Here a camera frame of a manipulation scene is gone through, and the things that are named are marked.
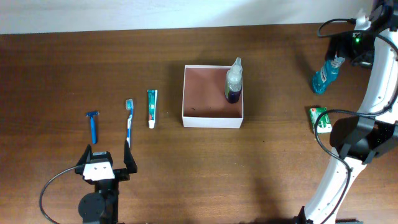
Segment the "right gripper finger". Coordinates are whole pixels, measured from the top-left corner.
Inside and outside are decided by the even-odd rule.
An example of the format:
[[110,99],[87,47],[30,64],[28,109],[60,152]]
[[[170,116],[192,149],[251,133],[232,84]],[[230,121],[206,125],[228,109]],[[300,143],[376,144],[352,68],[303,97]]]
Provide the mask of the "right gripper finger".
[[374,63],[374,50],[365,51],[351,61],[352,66],[360,66],[363,68],[372,68]]
[[333,60],[336,57],[336,54],[338,54],[339,45],[340,45],[339,37],[330,38],[328,48],[325,54],[325,61]]

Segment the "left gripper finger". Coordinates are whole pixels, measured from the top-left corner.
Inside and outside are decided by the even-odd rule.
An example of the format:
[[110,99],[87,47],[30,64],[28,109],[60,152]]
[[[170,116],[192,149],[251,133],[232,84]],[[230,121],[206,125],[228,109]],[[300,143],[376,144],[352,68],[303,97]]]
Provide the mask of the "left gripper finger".
[[124,163],[130,174],[137,173],[137,165],[131,154],[131,149],[127,140],[124,142]]
[[91,145],[88,144],[83,155],[79,158],[76,166],[82,166],[87,164],[91,160],[91,154],[92,154]]

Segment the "blue mouthwash bottle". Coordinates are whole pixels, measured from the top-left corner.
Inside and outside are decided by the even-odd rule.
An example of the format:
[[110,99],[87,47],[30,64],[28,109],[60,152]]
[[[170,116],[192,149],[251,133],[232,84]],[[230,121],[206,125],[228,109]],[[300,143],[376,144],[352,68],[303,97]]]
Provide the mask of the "blue mouthwash bottle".
[[312,78],[314,93],[318,95],[324,94],[328,86],[338,78],[340,67],[344,62],[345,59],[343,57],[335,57],[325,61],[322,68]]

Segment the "green soap packet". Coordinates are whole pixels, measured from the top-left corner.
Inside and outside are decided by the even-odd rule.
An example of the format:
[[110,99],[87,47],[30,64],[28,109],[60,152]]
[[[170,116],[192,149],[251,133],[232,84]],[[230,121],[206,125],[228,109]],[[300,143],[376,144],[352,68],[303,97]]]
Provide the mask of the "green soap packet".
[[[310,116],[310,121],[312,123],[313,126],[313,131],[315,130],[315,123],[316,120],[318,119],[318,117],[327,110],[327,108],[310,108],[308,110],[309,116]],[[326,133],[331,133],[332,130],[332,125],[329,119],[329,116],[323,115],[318,124],[317,124],[317,133],[318,134],[326,134]]]

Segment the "clear purple spray bottle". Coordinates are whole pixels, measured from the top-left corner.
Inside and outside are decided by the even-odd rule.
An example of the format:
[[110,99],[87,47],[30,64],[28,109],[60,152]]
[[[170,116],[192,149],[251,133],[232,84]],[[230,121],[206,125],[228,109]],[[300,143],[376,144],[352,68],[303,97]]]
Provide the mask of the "clear purple spray bottle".
[[237,103],[243,86],[243,67],[241,58],[237,57],[231,68],[227,71],[224,94],[231,104]]

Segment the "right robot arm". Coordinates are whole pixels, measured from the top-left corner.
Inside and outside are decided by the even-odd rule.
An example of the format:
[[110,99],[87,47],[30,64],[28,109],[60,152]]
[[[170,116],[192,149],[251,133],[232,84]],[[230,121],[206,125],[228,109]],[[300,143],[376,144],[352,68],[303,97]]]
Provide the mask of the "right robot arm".
[[369,16],[348,19],[353,30],[329,34],[325,66],[347,58],[371,69],[357,112],[344,110],[330,134],[328,167],[312,199],[293,223],[335,223],[355,178],[375,158],[397,147],[397,1],[374,1]]

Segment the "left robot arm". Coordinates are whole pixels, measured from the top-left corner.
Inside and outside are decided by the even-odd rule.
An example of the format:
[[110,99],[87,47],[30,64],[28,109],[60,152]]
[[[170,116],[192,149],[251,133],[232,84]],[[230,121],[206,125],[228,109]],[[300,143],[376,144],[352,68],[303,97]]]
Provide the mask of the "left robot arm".
[[124,142],[123,162],[125,168],[113,169],[110,152],[93,152],[87,145],[75,168],[76,174],[94,186],[94,191],[86,194],[78,204],[83,223],[119,223],[119,183],[129,181],[130,175],[137,172],[128,140]]

